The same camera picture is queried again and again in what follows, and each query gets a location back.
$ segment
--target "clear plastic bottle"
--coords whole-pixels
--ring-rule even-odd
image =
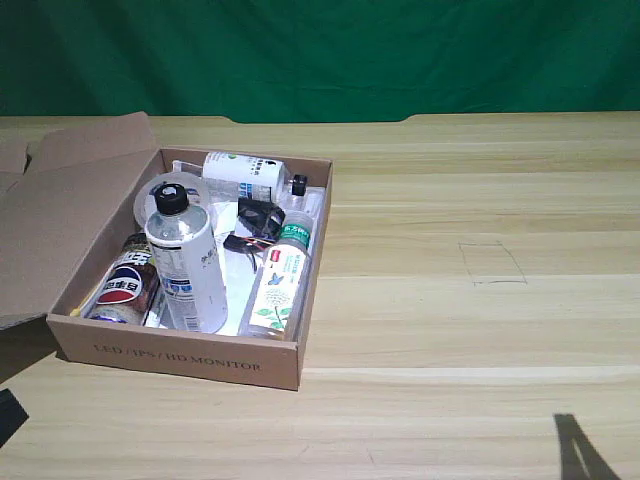
[[[154,193],[158,211],[145,225],[174,326],[214,333],[227,320],[227,297],[209,213],[189,205],[184,187]]]
[[[291,211],[280,240],[264,253],[247,302],[240,335],[291,340],[295,337],[306,291],[313,219]]]

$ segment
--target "cardboard box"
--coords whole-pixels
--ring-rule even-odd
[[[306,174],[310,185],[327,189],[303,316],[292,341],[68,316],[137,231],[133,201],[139,188],[170,170],[173,160],[202,164],[206,153],[158,149],[144,113],[44,137],[0,208],[0,328],[47,315],[70,361],[296,390],[329,214],[328,160],[270,156]]]

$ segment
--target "box flap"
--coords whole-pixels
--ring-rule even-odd
[[[149,117],[144,112],[132,113],[46,135],[28,174],[155,148]]]
[[[4,197],[0,317],[14,318],[2,323],[20,323],[16,316],[26,320],[55,307],[110,218],[120,208],[133,208],[138,181],[156,153],[25,175]]]
[[[27,166],[27,147],[27,141],[22,138],[0,143],[0,172],[22,175]]]

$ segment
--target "wood grain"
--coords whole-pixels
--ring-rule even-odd
[[[87,120],[4,117],[0,139]],[[2,384],[31,418],[0,477],[564,480],[572,414],[640,478],[639,112],[152,123],[335,160],[301,391],[50,355]]]

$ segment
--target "green backdrop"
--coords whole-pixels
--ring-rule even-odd
[[[0,113],[640,110],[638,0],[0,0]]]

